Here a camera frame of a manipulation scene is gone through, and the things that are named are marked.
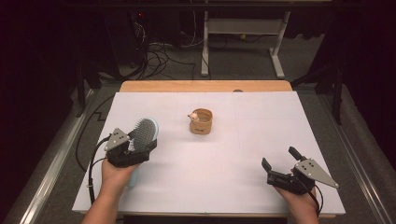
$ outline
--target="gray bristle pad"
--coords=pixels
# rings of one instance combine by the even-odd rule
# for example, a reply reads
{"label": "gray bristle pad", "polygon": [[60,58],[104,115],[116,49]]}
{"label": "gray bristle pad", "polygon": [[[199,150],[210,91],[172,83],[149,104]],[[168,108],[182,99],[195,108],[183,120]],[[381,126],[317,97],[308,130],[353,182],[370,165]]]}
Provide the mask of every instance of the gray bristle pad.
{"label": "gray bristle pad", "polygon": [[154,140],[155,132],[155,124],[152,120],[140,120],[135,128],[134,149],[142,150],[144,147],[146,147]]}

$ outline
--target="dark background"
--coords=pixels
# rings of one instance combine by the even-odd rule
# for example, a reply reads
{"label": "dark background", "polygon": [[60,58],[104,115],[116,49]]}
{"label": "dark background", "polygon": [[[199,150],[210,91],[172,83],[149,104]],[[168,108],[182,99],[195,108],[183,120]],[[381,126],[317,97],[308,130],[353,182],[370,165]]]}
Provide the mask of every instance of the dark background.
{"label": "dark background", "polygon": [[[356,106],[395,167],[396,22],[385,2],[369,1],[368,5],[360,13],[336,14],[338,19],[332,26],[331,12],[291,13],[285,36],[327,34],[311,71],[339,59]],[[112,20],[124,21],[126,14],[69,13],[55,1],[8,0],[1,3],[0,15],[3,220],[68,115],[73,104],[69,94],[77,85],[81,65],[84,78],[95,85],[97,72],[117,76],[119,63],[125,58],[139,62],[142,51],[126,52],[121,57],[112,45],[119,37],[117,31],[130,38],[125,40],[126,45],[137,43],[129,27],[112,26]],[[220,12],[216,16],[258,17],[243,12]],[[202,17],[202,12],[197,13],[198,36],[203,33]],[[180,30],[193,33],[191,16],[186,12],[146,12],[145,22],[151,37],[175,46]]]}

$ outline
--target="white metal stand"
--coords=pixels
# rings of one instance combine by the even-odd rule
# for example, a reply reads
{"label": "white metal stand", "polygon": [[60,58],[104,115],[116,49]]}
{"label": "white metal stand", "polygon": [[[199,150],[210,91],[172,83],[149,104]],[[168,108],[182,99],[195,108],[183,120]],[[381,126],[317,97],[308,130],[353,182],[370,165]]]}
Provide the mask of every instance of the white metal stand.
{"label": "white metal stand", "polygon": [[244,20],[244,19],[209,19],[205,12],[204,48],[202,53],[201,74],[203,77],[209,74],[209,49],[207,47],[209,34],[245,34],[245,35],[277,35],[276,46],[269,52],[276,70],[276,76],[284,79],[280,60],[277,56],[288,25],[290,12],[284,14],[283,20]]}

